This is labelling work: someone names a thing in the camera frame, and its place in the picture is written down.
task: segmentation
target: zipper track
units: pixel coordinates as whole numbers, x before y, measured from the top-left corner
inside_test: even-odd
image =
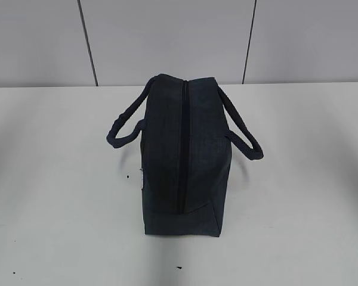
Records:
[[[189,176],[189,157],[190,157],[190,98],[189,82],[184,80],[182,87],[181,102],[181,136],[180,136],[180,164],[179,164],[179,184],[177,197],[177,212],[184,213],[186,203],[187,183]]]

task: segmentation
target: bag bottom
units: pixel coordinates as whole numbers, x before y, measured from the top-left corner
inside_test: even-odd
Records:
[[[146,235],[209,235],[219,237],[214,208],[211,202],[190,213],[155,213],[143,209]]]

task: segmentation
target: bag handle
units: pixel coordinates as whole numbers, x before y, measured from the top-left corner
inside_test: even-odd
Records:
[[[223,102],[224,108],[227,110],[229,116],[238,126],[238,128],[243,132],[245,137],[251,142],[253,148],[249,147],[239,136],[237,136],[232,130],[228,130],[226,137],[231,140],[232,143],[239,149],[248,159],[250,160],[259,160],[264,157],[263,150],[261,149],[257,140],[246,128],[244,121],[240,117],[240,114],[237,112],[236,108],[233,106],[232,102],[224,91],[218,86],[218,93]]]
[[[122,138],[115,138],[116,135],[118,134],[119,130],[125,125],[126,121],[129,120],[129,118],[134,114],[134,112],[139,108],[139,106],[142,104],[142,102],[146,99],[146,97],[148,96],[148,94],[150,92],[151,85],[155,81],[155,79],[156,79],[156,76],[152,77],[148,81],[148,83],[144,87],[141,95],[129,106],[129,108],[126,109],[126,111],[124,113],[122,113],[118,117],[118,119],[116,119],[114,121],[114,124],[113,124],[111,130],[109,131],[109,134],[107,134],[107,136],[106,136],[106,140],[114,148],[123,147],[124,145],[135,140],[136,137],[138,137],[139,132],[146,128],[146,120],[142,119],[136,124],[133,132],[131,132],[130,135],[128,135],[126,137],[122,137]]]

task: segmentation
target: white table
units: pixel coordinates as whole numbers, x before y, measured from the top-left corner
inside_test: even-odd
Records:
[[[358,83],[221,87],[264,159],[219,238],[144,235],[140,137],[105,139],[142,86],[0,89],[0,285],[358,285]]]

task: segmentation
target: dark blue bag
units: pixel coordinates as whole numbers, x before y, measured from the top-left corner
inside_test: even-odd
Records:
[[[144,119],[129,136],[115,138],[146,98]],[[253,148],[229,130],[223,106]],[[219,237],[231,142],[250,160],[263,158],[263,151],[215,78],[151,78],[115,120],[107,141],[120,148],[141,130],[145,234]]]

